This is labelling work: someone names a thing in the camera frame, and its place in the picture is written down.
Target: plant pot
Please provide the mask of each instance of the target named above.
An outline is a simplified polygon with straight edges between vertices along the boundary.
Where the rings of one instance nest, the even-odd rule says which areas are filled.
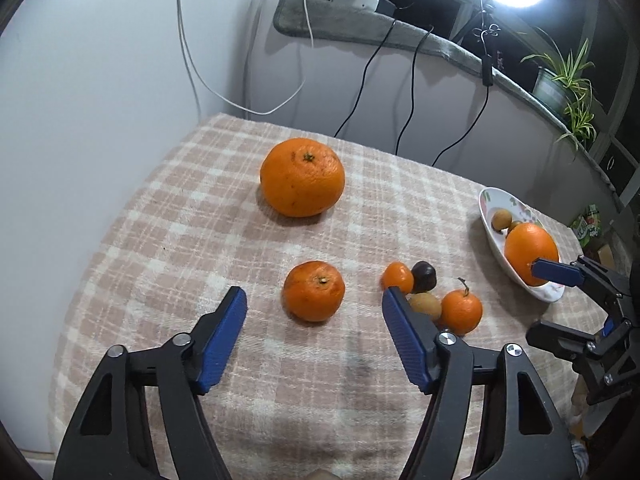
[[[562,83],[553,81],[555,76],[556,74],[551,70],[541,66],[538,70],[536,85],[533,87],[531,94],[545,105],[553,115],[566,124],[568,118],[564,114],[564,110],[570,102],[575,100],[575,96]]]

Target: plaid tablecloth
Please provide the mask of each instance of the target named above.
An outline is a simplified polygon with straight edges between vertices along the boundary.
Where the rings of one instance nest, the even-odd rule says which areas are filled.
[[[264,202],[258,170],[289,137],[329,144],[346,169],[337,205],[320,218],[287,219]],[[442,297],[466,279],[484,317],[466,341],[526,348],[561,415],[575,375],[531,349],[527,327],[542,317],[595,332],[604,316],[579,290],[546,305],[516,286],[490,252],[478,211],[481,186],[351,144],[218,115],[177,146],[133,196],[105,236],[66,315],[50,391],[56,448],[106,348],[158,346],[189,331],[231,285],[249,312],[222,382],[202,398],[233,478],[293,479],[316,468],[343,478],[398,478],[428,398],[410,384],[380,309],[386,264],[431,262]],[[540,215],[565,261],[580,249],[572,232]],[[287,317],[280,290],[307,260],[337,267],[346,283],[338,313],[306,326]],[[161,472],[175,478],[159,403],[149,410]],[[475,388],[458,474],[468,474],[481,414]]]

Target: orange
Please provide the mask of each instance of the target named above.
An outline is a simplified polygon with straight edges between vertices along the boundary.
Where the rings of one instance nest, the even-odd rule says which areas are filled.
[[[382,288],[397,286],[403,294],[409,294],[414,288],[414,276],[411,269],[401,262],[393,262],[388,265],[380,278]]]
[[[336,313],[344,297],[338,269],[324,262],[294,267],[284,280],[282,299],[292,314],[305,321],[325,321]]]
[[[334,206],[344,190],[344,168],[334,150],[312,139],[276,145],[260,168],[266,201],[284,216],[314,216]]]
[[[482,319],[482,303],[469,292],[465,280],[458,278],[464,289],[452,290],[442,298],[442,314],[438,324],[448,327],[454,334],[463,336],[471,332]]]
[[[522,281],[530,286],[540,286],[545,280],[531,273],[531,264],[537,258],[559,261],[558,247],[554,239],[542,227],[532,223],[518,224],[504,242],[504,257]]]

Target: silver bolt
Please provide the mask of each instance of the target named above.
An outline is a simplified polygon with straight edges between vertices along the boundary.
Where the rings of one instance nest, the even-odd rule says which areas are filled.
[[[124,346],[122,345],[113,345],[107,350],[109,357],[120,357],[122,354],[124,354]]]
[[[522,347],[520,345],[516,345],[516,343],[509,343],[507,345],[507,354],[518,357],[519,355],[522,355]]]
[[[458,339],[451,332],[441,332],[438,339],[443,345],[453,345]]]
[[[176,346],[185,346],[191,342],[191,336],[183,332],[181,334],[174,335],[174,338],[171,339],[171,341],[173,341]]]

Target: plate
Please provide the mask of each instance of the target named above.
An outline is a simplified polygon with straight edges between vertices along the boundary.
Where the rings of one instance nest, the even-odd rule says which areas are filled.
[[[495,259],[498,260],[504,272],[506,272],[514,282],[540,301],[553,303],[562,298],[564,285],[546,282],[544,285],[530,286],[523,282],[521,277],[513,270],[507,258],[504,257],[504,241],[506,237],[503,233],[495,232],[491,227],[491,218],[498,209],[506,209],[509,211],[514,221],[532,222],[533,224],[543,227],[535,213],[512,194],[497,187],[485,187],[478,196],[478,206],[480,208],[480,217],[482,218],[482,224],[484,224],[484,230],[489,238],[489,247],[491,247]]]

